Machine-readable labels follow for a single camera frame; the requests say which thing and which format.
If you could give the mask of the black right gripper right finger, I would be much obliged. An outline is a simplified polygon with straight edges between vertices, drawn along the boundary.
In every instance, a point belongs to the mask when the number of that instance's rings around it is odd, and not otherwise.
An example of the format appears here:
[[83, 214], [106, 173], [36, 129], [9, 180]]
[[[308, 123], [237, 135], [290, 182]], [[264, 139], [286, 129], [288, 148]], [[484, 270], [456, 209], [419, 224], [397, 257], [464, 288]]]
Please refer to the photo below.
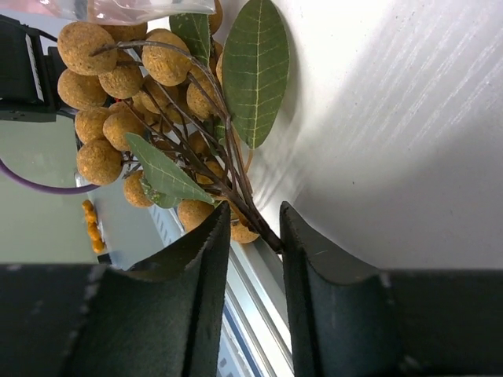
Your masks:
[[499, 376], [502, 273], [380, 269], [280, 209], [297, 376]]

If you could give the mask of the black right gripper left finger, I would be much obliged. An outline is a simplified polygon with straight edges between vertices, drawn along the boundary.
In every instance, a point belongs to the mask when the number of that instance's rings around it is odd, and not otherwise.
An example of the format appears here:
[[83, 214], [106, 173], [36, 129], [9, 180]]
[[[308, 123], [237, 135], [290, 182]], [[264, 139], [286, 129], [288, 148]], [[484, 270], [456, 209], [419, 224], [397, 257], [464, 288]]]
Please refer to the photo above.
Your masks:
[[4, 376], [214, 376], [230, 208], [127, 271], [1, 267]]

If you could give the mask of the yellow longan bunch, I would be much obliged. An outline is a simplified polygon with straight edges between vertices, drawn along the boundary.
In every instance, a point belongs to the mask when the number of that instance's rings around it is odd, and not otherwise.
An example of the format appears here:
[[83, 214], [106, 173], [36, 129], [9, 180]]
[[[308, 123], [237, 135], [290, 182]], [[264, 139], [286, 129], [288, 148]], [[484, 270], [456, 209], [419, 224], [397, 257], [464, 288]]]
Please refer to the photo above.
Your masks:
[[124, 181], [136, 207], [175, 208], [186, 232], [221, 203], [231, 238], [280, 238], [253, 199], [248, 169], [284, 100], [290, 49], [271, 1], [246, 1], [224, 42], [222, 4], [135, 25], [68, 20], [57, 37], [61, 100], [77, 112], [77, 167], [88, 182]]

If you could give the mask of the clear pink-dotted zip bag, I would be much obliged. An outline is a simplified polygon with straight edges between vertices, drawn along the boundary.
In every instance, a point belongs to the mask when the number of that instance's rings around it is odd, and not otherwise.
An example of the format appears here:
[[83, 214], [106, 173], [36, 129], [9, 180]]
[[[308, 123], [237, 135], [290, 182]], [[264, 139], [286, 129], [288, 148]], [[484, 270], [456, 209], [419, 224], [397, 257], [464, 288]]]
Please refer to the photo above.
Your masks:
[[215, 1], [56, 0], [31, 1], [43, 14], [107, 25], [135, 25], [182, 13], [213, 14]]

